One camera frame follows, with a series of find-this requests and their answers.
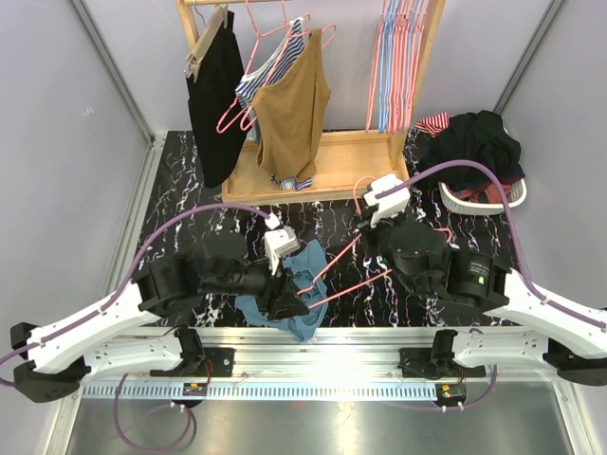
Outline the black garment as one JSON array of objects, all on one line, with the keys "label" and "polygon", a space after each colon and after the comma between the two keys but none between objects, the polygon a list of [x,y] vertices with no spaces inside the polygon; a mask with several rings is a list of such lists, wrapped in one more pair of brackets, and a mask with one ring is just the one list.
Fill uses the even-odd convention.
[{"label": "black garment", "polygon": [[506,132],[502,117],[487,110],[450,116],[449,128],[430,136],[427,143],[421,171],[447,161],[470,160],[502,177],[517,168],[522,154],[520,142]]}]

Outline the teal tank top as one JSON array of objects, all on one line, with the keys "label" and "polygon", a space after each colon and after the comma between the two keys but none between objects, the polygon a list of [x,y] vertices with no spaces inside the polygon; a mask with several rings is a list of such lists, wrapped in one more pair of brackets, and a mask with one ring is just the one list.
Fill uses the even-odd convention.
[{"label": "teal tank top", "polygon": [[[284,266],[294,275],[294,284],[299,289],[311,286],[313,278],[320,273],[328,262],[321,243],[314,239],[296,255],[284,259]],[[327,286],[322,280],[317,280],[310,291],[302,294],[302,302],[312,305],[327,297]],[[316,329],[321,325],[326,314],[328,304],[324,303],[313,308],[309,314],[293,318],[271,319],[263,315],[257,306],[257,298],[253,296],[239,296],[235,299],[235,308],[243,313],[249,326],[276,328],[289,332],[300,343],[311,339]]]}]

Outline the maroon tank top grey trim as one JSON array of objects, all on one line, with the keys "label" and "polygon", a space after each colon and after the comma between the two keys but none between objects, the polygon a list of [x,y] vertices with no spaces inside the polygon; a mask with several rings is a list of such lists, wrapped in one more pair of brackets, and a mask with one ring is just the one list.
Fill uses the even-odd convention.
[{"label": "maroon tank top grey trim", "polygon": [[496,186],[488,184],[476,189],[467,188],[460,191],[450,188],[450,192],[455,198],[474,204],[499,204],[501,202],[499,189],[502,189],[505,193],[507,202],[513,201],[513,196],[511,195],[512,187],[510,185]]}]

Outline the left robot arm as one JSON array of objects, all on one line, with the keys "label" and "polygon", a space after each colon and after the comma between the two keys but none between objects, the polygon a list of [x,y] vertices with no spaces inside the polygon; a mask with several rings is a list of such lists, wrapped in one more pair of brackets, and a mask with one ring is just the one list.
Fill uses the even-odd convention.
[{"label": "left robot arm", "polygon": [[14,325],[11,346],[24,359],[13,370],[14,388],[34,403],[48,403],[107,376],[187,377],[207,370],[211,365],[193,328],[179,325],[148,341],[122,335],[192,309],[208,294],[254,297],[270,319],[308,314],[293,272],[282,264],[300,247],[294,232],[272,230],[264,243],[265,258],[249,261],[241,235],[215,235],[142,267],[114,294],[70,317],[47,326]]}]

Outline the red white striped tank top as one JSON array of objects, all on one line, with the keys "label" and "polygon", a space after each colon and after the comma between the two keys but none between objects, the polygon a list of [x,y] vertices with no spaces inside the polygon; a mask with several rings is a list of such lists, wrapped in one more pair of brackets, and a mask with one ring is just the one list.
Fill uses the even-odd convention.
[{"label": "red white striped tank top", "polygon": [[440,135],[444,130],[450,126],[450,116],[447,112],[442,112],[433,116],[419,119],[415,124],[414,128],[418,131],[428,134],[431,137]]}]

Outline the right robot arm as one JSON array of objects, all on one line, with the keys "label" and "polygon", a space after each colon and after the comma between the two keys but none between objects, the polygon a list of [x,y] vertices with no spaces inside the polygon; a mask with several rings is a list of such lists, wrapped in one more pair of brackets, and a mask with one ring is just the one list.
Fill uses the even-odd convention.
[{"label": "right robot arm", "polygon": [[530,289],[518,270],[450,246],[444,234],[413,220],[361,221],[357,229],[409,294],[522,328],[513,335],[441,329],[424,353],[405,355],[402,370],[439,379],[485,365],[539,365],[573,383],[605,385],[605,310]]}]

